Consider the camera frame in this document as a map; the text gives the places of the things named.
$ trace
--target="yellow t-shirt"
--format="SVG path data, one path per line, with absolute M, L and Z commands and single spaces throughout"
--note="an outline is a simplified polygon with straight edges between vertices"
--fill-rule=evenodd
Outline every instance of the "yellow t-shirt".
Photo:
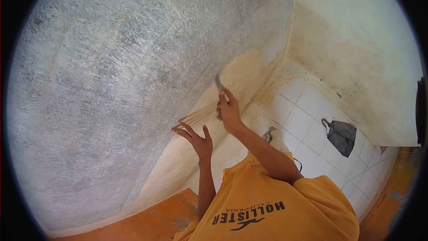
M 294 185 L 269 177 L 249 154 L 223 170 L 223 183 L 199 223 L 181 240 L 357 240 L 358 219 L 345 195 L 327 177 Z

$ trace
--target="black plastic bag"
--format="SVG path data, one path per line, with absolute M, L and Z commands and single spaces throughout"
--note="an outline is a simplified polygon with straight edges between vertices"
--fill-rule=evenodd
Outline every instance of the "black plastic bag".
M 329 123 L 325 118 L 321 119 L 321 122 L 329 130 L 327 139 L 343 156 L 348 158 L 354 148 L 356 128 L 351 124 L 340 121 Z

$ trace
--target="person's left hand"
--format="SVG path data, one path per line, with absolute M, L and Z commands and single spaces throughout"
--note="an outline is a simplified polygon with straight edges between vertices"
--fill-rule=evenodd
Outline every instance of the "person's left hand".
M 213 153 L 213 141 L 211 139 L 210 133 L 208 132 L 207 126 L 203 126 L 202 129 L 205 134 L 205 139 L 196 134 L 196 132 L 187 124 L 178 121 L 178 123 L 183 126 L 187 131 L 173 128 L 171 129 L 171 132 L 175 132 L 175 134 L 185 137 L 193 146 L 195 149 L 195 152 L 199 156 L 200 161 L 210 161 L 211 162 L 211 155 Z

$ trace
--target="seagull logo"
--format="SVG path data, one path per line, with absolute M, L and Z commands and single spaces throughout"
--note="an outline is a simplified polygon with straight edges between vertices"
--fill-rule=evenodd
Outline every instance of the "seagull logo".
M 250 224 L 250 223 L 252 223 L 252 222 L 259 222 L 259 221 L 261 221 L 262 219 L 264 219 L 264 217 L 263 217 L 263 218 L 261 218 L 261 219 L 259 219 L 259 220 L 257 220 L 256 218 L 254 218 L 254 219 L 251 219 L 251 220 L 247 220 L 247 221 L 239 222 L 238 224 L 242 224 L 242 226 L 241 226 L 241 227 L 236 228 L 236 229 L 230 229 L 230 230 L 231 230 L 231 231 L 238 231 L 238 230 L 241 230 L 242 228 L 244 228 L 244 227 L 245 227 L 245 226 L 247 226 L 248 224 Z

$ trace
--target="hand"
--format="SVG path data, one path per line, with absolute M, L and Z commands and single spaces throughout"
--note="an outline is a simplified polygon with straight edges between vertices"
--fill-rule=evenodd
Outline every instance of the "hand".
M 171 132 L 175 132 L 175 134 L 185 137 L 190 144 L 193 146 L 193 149 L 195 149 L 195 152 L 199 156 L 200 161 L 208 161 L 211 162 L 211 155 L 213 153 L 213 141 L 211 139 L 210 133 L 208 132 L 207 126 L 203 126 L 202 130 L 205 134 L 205 139 L 196 134 L 196 132 L 187 124 L 178 121 L 178 123 L 183 126 L 187 131 L 173 128 L 171 129 Z
M 229 102 L 226 100 L 225 95 L 229 97 Z M 223 121 L 227 132 L 234 134 L 239 127 L 243 126 L 239 114 L 238 100 L 233 97 L 227 88 L 224 88 L 224 91 L 218 94 L 218 98 L 220 100 L 217 103 L 217 119 Z

